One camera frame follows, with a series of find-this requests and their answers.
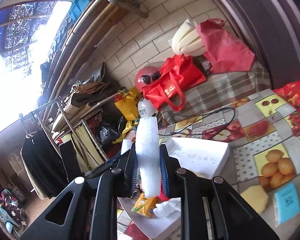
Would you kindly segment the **dark red fabric bag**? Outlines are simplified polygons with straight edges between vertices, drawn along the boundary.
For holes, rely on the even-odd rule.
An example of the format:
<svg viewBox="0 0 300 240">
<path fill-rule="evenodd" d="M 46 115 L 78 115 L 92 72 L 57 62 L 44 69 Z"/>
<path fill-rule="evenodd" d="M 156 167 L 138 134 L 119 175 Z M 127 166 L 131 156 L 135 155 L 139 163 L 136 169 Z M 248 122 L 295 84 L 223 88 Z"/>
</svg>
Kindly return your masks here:
<svg viewBox="0 0 300 240">
<path fill-rule="evenodd" d="M 237 36 L 226 31 L 219 18 L 208 19 L 196 26 L 206 51 L 204 57 L 211 64 L 212 74 L 250 71 L 255 54 Z"/>
</svg>

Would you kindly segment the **yellow tissue pack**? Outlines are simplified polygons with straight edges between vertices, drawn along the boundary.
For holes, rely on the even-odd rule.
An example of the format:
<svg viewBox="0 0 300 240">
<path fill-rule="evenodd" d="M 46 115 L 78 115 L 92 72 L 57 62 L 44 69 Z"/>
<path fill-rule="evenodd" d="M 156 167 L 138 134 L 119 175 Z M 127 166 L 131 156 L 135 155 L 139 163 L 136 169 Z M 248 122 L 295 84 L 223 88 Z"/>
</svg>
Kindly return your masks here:
<svg viewBox="0 0 300 240">
<path fill-rule="evenodd" d="M 141 193 L 132 207 L 132 212 L 143 217 L 152 218 L 153 209 L 155 208 L 156 203 L 156 197 L 147 198 L 144 193 Z"/>
</svg>

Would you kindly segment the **shiny red tote bag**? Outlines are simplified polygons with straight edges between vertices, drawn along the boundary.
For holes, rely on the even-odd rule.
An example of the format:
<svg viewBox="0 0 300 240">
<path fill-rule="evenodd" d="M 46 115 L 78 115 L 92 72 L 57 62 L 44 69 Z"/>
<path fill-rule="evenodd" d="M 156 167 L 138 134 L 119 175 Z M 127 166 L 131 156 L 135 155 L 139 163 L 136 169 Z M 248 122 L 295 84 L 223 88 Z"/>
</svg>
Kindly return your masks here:
<svg viewBox="0 0 300 240">
<path fill-rule="evenodd" d="M 206 81 L 191 56 L 174 55 L 166 59 L 159 73 L 159 79 L 142 89 L 143 97 L 156 109 L 168 104 L 174 111 L 181 111 L 186 101 L 184 92 Z"/>
</svg>

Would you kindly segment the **black hanging garment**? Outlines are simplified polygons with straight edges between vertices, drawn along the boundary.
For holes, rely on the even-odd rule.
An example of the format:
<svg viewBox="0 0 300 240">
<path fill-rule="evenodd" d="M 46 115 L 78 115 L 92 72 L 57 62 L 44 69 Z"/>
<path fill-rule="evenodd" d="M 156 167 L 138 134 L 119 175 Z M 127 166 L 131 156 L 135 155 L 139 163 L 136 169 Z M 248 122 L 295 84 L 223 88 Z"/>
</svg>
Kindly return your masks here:
<svg viewBox="0 0 300 240">
<path fill-rule="evenodd" d="M 35 185 L 47 197 L 58 196 L 68 185 L 62 159 L 44 131 L 39 130 L 33 137 L 26 138 L 20 154 Z"/>
</svg>

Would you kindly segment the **red helmet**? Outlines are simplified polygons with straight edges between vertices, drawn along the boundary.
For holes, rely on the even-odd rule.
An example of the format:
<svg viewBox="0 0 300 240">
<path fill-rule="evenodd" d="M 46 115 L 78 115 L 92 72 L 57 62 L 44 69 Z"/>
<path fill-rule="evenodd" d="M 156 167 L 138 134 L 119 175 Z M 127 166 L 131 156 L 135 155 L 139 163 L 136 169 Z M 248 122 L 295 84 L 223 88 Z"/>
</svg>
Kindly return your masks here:
<svg viewBox="0 0 300 240">
<path fill-rule="evenodd" d="M 143 87 L 151 84 L 161 76 L 159 68 L 155 66 L 142 67 L 136 74 L 135 86 L 139 92 L 142 92 Z"/>
</svg>

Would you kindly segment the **plaid blanket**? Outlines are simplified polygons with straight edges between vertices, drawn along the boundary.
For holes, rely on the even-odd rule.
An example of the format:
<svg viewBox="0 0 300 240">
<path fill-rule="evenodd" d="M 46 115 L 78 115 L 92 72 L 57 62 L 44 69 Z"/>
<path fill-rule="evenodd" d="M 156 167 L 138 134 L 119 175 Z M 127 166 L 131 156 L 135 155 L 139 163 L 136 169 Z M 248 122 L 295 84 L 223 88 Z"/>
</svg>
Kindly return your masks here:
<svg viewBox="0 0 300 240">
<path fill-rule="evenodd" d="M 169 105 L 161 107 L 159 127 L 201 115 L 265 89 L 271 89 L 270 75 L 258 61 L 248 72 L 211 74 L 204 83 L 184 92 L 185 105 L 181 111 L 173 111 Z"/>
</svg>

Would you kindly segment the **white foam sheet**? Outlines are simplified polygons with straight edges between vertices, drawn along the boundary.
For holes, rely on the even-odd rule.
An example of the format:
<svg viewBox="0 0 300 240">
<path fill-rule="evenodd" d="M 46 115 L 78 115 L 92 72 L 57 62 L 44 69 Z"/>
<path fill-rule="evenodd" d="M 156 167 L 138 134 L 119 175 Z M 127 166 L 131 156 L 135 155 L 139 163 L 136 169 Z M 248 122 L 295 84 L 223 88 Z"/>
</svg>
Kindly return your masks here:
<svg viewBox="0 0 300 240">
<path fill-rule="evenodd" d="M 156 197 L 161 190 L 160 148 L 157 118 L 141 118 L 136 130 L 135 151 L 142 189 L 147 198 Z"/>
</svg>

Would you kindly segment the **red plush ball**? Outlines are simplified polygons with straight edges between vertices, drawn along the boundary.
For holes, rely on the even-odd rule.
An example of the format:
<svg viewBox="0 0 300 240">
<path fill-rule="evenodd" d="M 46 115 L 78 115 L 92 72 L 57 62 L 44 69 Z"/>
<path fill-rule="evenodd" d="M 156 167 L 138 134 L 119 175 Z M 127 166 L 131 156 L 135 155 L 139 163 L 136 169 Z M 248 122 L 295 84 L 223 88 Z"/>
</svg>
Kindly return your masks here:
<svg viewBox="0 0 300 240">
<path fill-rule="evenodd" d="M 157 198 L 160 199 L 162 202 L 165 202 L 165 201 L 168 201 L 168 200 L 169 200 L 169 198 L 167 198 L 167 197 L 165 196 L 164 191 L 161 191 L 161 193 L 157 196 Z"/>
</svg>

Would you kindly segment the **blue tissue pack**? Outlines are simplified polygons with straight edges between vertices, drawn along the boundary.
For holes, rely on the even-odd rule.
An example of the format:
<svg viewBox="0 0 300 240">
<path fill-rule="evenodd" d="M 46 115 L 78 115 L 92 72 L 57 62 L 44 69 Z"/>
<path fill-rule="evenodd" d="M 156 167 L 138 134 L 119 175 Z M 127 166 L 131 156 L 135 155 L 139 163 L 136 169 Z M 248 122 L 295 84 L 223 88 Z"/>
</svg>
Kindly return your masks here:
<svg viewBox="0 0 300 240">
<path fill-rule="evenodd" d="M 300 213 L 300 201 L 294 183 L 289 183 L 274 194 L 277 225 L 284 224 Z"/>
</svg>

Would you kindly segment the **white foam tray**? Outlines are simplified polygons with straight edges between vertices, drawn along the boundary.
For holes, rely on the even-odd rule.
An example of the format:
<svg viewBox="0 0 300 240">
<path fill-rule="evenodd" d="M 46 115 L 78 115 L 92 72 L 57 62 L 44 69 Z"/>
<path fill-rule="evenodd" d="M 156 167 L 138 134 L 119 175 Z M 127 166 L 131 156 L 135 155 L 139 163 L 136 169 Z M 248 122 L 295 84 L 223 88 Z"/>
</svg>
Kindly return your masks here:
<svg viewBox="0 0 300 240">
<path fill-rule="evenodd" d="M 133 212 L 137 197 L 120 197 L 119 202 L 136 226 L 150 239 L 165 239 L 177 228 L 183 239 L 195 239 L 200 233 L 208 237 L 203 197 L 214 199 L 218 178 L 227 158 L 226 142 L 172 137 L 160 146 L 159 168 L 155 168 L 155 181 L 170 199 L 160 205 L 168 209 L 166 217 L 148 218 Z"/>
</svg>

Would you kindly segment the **yellow sponge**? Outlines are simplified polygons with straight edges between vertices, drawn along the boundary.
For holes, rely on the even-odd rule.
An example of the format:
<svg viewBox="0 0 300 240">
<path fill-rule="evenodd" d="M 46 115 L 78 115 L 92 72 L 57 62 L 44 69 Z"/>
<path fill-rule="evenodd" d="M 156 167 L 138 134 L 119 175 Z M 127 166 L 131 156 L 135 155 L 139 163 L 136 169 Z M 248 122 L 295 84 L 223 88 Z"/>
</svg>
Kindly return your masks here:
<svg viewBox="0 0 300 240">
<path fill-rule="evenodd" d="M 258 214 L 266 209 L 269 198 L 261 185 L 251 186 L 240 195 Z"/>
</svg>

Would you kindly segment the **white glove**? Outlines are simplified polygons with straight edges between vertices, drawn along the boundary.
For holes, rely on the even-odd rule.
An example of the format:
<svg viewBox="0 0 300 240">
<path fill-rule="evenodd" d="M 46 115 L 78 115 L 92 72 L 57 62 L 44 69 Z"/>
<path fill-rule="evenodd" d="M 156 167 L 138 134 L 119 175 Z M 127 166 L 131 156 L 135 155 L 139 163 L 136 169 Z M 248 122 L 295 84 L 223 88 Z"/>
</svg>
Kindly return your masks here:
<svg viewBox="0 0 300 240">
<path fill-rule="evenodd" d="M 177 211 L 181 211 L 181 198 L 171 198 L 165 202 L 158 203 L 153 209 L 153 213 L 159 218 L 168 217 Z"/>
</svg>

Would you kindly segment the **white helmet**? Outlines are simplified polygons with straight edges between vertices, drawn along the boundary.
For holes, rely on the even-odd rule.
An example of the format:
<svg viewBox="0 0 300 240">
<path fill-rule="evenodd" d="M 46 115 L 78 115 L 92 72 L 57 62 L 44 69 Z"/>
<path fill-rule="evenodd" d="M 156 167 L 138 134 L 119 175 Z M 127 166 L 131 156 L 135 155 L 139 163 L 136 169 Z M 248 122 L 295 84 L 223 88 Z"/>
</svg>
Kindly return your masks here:
<svg viewBox="0 0 300 240">
<path fill-rule="evenodd" d="M 138 112 L 141 118 L 145 118 L 153 116 L 157 112 L 157 109 L 152 105 L 152 103 L 149 100 L 142 98 L 138 102 Z"/>
</svg>

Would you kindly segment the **black plastic bag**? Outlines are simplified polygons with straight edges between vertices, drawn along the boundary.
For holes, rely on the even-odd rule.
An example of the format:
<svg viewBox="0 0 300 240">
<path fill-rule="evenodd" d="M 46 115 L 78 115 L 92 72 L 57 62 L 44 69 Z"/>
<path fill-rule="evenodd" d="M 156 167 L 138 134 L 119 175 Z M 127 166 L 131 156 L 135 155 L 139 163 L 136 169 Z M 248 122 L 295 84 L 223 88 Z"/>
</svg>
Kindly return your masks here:
<svg viewBox="0 0 300 240">
<path fill-rule="evenodd" d="M 116 141 L 120 137 L 118 124 L 112 122 L 101 121 L 100 124 L 100 141 L 102 145 L 107 145 Z"/>
</svg>

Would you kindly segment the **cream foam cushion roll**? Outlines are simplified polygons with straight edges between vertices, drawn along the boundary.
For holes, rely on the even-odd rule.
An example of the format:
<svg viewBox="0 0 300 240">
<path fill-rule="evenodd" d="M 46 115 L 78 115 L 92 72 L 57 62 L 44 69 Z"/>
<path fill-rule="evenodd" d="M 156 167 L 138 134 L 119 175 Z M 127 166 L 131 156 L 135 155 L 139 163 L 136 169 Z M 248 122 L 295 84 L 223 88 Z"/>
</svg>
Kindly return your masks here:
<svg viewBox="0 0 300 240">
<path fill-rule="evenodd" d="M 207 52 L 196 26 L 196 22 L 187 18 L 176 31 L 171 40 L 171 48 L 176 55 L 197 57 Z"/>
</svg>

